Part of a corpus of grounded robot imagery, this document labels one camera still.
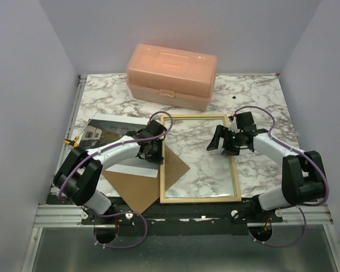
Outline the light wooden picture frame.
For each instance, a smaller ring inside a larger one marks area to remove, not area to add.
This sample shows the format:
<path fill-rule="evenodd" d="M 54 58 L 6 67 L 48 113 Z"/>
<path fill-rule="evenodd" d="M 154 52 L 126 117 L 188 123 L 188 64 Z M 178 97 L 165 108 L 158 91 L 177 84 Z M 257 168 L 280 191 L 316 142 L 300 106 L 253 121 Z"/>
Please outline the light wooden picture frame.
<path fill-rule="evenodd" d="M 188 115 L 198 117 L 200 114 L 176 114 L 174 116 L 176 116 L 176 117 L 185 117 L 185 116 L 188 116 Z M 224 115 L 226 117 L 226 123 L 229 126 L 229 120 L 228 120 L 227 115 L 226 114 L 222 114 L 222 115 Z M 168 116 L 163 114 L 160 117 L 160 122 L 164 126 L 164 124 L 163 124 L 164 119 L 165 118 L 169 118 L 172 121 L 173 117 L 168 117 Z M 160 202 L 161 203 L 203 203 L 203 202 L 204 203 L 214 203 L 214 202 L 238 202 L 238 201 L 241 200 L 241 191 L 240 191 L 239 178 L 238 178 L 238 174 L 237 174 L 237 167 L 236 167 L 235 159 L 232 156 L 226 156 L 226 157 L 229 157 L 231 159 L 232 171 L 233 171 L 233 177 L 234 177 L 234 186 L 235 186 L 235 189 L 236 189 L 236 196 L 234 196 L 234 197 L 221 197 L 221 198 L 217 198 L 217 199 L 215 199 L 215 198 L 204 198 L 204 199 L 199 199 L 199 200 L 196 200 L 196 199 L 184 199 L 184 200 L 170 199 L 170 200 L 166 200 L 164 198 L 165 191 L 166 191 L 166 188 L 165 188 L 165 166 L 164 166 L 164 164 L 165 164 L 165 148 L 166 148 L 166 145 L 165 145 L 164 141 L 163 141 L 163 157 L 164 157 L 164 162 L 160 166 L 160 170 L 159 170 L 159 173 L 160 173 Z"/>

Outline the grey photo print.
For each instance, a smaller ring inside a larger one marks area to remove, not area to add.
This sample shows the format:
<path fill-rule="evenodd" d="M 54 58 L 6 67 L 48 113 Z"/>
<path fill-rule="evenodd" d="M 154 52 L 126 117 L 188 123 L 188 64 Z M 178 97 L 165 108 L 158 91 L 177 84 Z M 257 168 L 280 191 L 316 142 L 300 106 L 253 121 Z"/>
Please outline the grey photo print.
<path fill-rule="evenodd" d="M 97 113 L 84 128 L 79 147 L 85 150 L 103 147 L 119 140 L 129 131 L 145 128 L 147 122 L 147 118 Z M 159 165 L 155 163 L 131 158 L 111 166 L 105 171 L 156 178 L 158 170 Z"/>

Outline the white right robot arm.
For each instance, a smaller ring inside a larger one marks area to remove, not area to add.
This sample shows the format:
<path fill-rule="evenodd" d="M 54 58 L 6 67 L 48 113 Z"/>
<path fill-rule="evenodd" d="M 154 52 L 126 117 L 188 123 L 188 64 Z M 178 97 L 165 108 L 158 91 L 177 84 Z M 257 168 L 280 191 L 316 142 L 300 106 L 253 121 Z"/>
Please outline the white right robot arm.
<path fill-rule="evenodd" d="M 273 209 L 302 205 L 318 199 L 326 200 L 329 189 L 318 152 L 287 147 L 280 140 L 270 137 L 265 129 L 234 132 L 222 125 L 216 127 L 206 150 L 216 150 L 221 139 L 224 155 L 238 156 L 242 149 L 247 148 L 266 155 L 282 167 L 281 186 L 258 195 L 258 203 L 249 208 L 249 215 L 254 221 L 264 221 Z"/>

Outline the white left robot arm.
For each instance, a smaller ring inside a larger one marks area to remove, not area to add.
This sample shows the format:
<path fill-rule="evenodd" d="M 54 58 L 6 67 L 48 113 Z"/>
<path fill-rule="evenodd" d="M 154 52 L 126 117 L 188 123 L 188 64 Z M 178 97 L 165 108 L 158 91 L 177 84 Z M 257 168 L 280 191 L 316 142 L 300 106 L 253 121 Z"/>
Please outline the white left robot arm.
<path fill-rule="evenodd" d="M 114 218 L 112 203 L 97 190 L 102 172 L 132 158 L 162 164 L 162 141 L 166 133 L 162 124 L 151 120 L 145 128 L 129 131 L 103 147 L 90 150 L 74 147 L 53 179 L 59 189 L 58 196 L 66 196 L 75 205 L 92 210 L 100 223 L 110 223 Z"/>

